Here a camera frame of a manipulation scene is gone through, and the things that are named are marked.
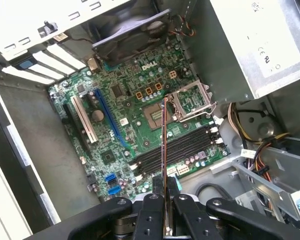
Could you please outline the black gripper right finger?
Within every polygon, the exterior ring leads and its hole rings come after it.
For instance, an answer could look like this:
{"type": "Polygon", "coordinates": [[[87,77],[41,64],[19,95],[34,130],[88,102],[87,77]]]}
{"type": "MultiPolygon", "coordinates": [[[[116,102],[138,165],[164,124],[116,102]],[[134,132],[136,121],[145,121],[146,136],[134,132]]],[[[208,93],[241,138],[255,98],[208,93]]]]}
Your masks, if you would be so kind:
{"type": "Polygon", "coordinates": [[[189,194],[182,194],[175,177],[167,179],[167,199],[173,234],[193,240],[300,240],[300,230],[279,222],[233,200],[212,198],[200,206],[189,194]]]}

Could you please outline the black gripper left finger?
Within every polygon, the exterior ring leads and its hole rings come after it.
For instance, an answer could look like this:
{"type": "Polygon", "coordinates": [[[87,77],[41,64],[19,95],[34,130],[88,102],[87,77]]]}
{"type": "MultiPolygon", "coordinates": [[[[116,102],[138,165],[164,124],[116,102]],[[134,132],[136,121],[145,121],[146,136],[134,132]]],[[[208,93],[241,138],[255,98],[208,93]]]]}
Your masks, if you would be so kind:
{"type": "Polygon", "coordinates": [[[71,234],[71,240],[161,240],[164,236],[165,181],[152,178],[152,191],[133,200],[116,198],[88,210],[87,223],[71,234]]]}

